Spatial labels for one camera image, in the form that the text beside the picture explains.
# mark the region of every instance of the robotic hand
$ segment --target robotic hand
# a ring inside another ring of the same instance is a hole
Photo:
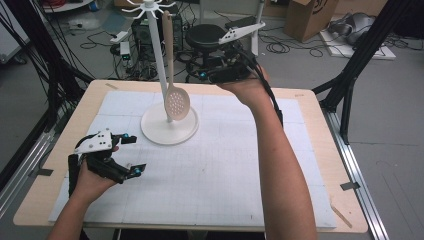
[[[105,130],[86,136],[78,142],[74,154],[68,158],[70,194],[76,185],[82,159],[87,161],[90,171],[120,184],[127,179],[141,175],[146,168],[146,164],[132,166],[127,169],[117,164],[111,157],[114,147],[120,140],[121,144],[130,144],[135,143],[137,137],[129,136],[128,134],[113,135],[109,130]]]

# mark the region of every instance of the power strip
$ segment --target power strip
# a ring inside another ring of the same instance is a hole
[[[120,43],[122,39],[124,39],[126,36],[128,36],[129,32],[121,31],[120,33],[116,34],[116,38],[110,39],[110,42],[113,44]]]

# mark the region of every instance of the white stand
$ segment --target white stand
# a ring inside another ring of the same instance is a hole
[[[122,9],[122,11],[135,12],[137,10],[141,10],[141,13],[134,19],[140,18],[144,12],[147,14],[162,95],[163,99],[165,100],[167,81],[155,11],[157,10],[163,13],[159,7],[170,7],[174,5],[175,2],[170,5],[158,5],[158,3],[162,2],[162,0],[159,0],[158,2],[154,2],[153,0],[144,0],[144,2],[141,4],[133,3],[130,0],[127,1],[138,7],[132,10]],[[162,145],[175,145],[183,143],[196,133],[198,127],[199,119],[193,108],[190,108],[187,117],[184,119],[180,121],[172,121],[172,119],[166,114],[165,106],[163,103],[152,106],[144,113],[141,119],[141,130],[143,131],[144,135],[152,142]]]

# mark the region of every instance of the round white base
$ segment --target round white base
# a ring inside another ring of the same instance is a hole
[[[152,142],[176,145],[190,139],[199,127],[196,111],[190,107],[187,116],[180,121],[168,122],[163,103],[153,105],[141,118],[141,130]]]

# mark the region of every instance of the forearm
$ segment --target forearm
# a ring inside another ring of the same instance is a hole
[[[272,104],[262,99],[250,108],[257,127],[267,239],[316,239],[305,178]]]
[[[47,239],[79,239],[84,215],[88,207],[89,204],[81,203],[71,197],[60,213]]]

